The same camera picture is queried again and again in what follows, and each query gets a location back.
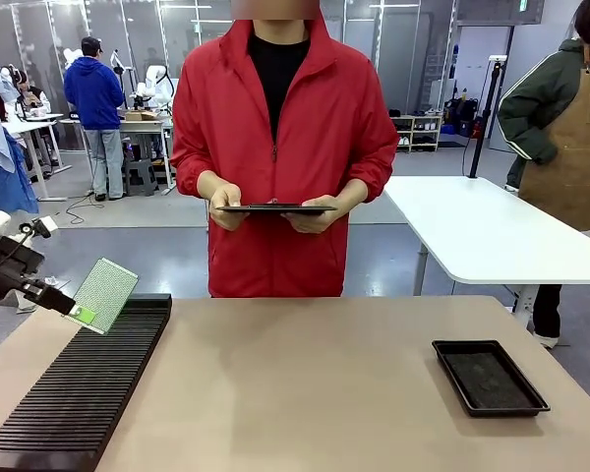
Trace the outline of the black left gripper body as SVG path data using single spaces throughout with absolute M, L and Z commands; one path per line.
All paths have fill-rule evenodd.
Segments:
M 10 237 L 0 237 L 0 300 L 16 290 L 36 301 L 45 283 L 36 277 L 44 255 Z

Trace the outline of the person's right hand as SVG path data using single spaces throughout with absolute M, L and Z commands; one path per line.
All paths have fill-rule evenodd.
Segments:
M 227 231 L 235 231 L 248 214 L 242 211 L 223 210 L 224 207 L 239 207 L 241 205 L 241 191 L 234 184 L 220 185 L 212 194 L 209 201 L 211 219 Z

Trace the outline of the person's left hand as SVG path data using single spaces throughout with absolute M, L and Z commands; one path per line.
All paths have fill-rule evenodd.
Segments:
M 323 195 L 303 202 L 302 206 L 328 207 L 328 210 L 319 213 L 289 212 L 281 215 L 296 232 L 302 234 L 322 234 L 350 210 L 348 201 L 330 195 Z

